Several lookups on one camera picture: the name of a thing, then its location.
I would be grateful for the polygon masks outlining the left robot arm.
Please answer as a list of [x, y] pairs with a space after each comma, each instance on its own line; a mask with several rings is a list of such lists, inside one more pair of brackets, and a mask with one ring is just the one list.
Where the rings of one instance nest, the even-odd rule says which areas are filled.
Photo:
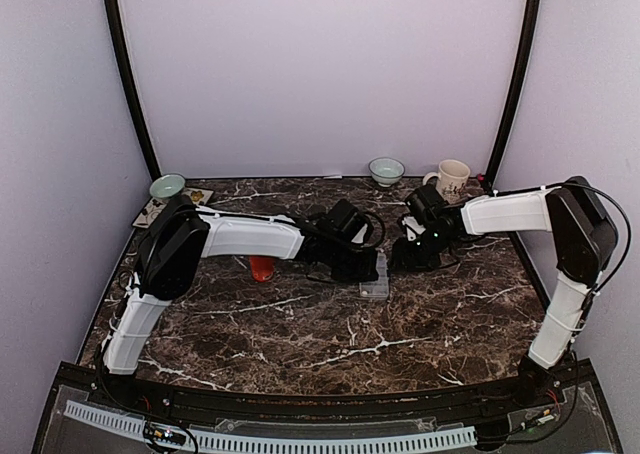
[[109, 323], [94, 362], [107, 373], [103, 395], [120, 410], [141, 401], [136, 372], [143, 347], [163, 311], [185, 295], [201, 260], [253, 256], [322, 264], [331, 280], [375, 282], [378, 250], [368, 241], [384, 224], [345, 199], [310, 217], [258, 215], [199, 207], [186, 196], [171, 200], [146, 229], [124, 298]]

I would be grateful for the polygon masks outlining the red pill bottle grey cap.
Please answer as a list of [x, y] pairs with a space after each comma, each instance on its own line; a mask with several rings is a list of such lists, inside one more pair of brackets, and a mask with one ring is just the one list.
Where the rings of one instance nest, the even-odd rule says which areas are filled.
[[251, 274], [257, 282], [268, 282], [275, 272], [275, 259], [269, 256], [249, 257]]

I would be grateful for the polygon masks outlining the clear plastic pill organizer box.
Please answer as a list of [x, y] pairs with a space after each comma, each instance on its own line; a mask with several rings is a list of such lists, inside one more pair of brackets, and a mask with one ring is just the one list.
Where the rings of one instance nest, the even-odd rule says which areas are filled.
[[390, 296], [387, 257], [379, 251], [376, 261], [378, 278], [375, 281], [359, 284], [360, 296], [368, 300], [386, 301]]

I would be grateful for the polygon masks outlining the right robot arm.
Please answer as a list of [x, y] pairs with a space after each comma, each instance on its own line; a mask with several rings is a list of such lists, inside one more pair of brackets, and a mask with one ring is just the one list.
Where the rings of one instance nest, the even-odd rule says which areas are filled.
[[415, 189], [399, 220], [391, 267], [431, 272], [441, 254], [466, 237], [545, 232], [556, 258], [556, 284], [538, 333], [518, 364], [510, 398], [534, 406], [549, 390], [553, 369], [584, 329], [594, 299], [616, 274], [609, 265], [619, 232], [606, 207], [615, 200], [582, 176], [546, 186], [493, 192], [450, 203], [432, 185]]

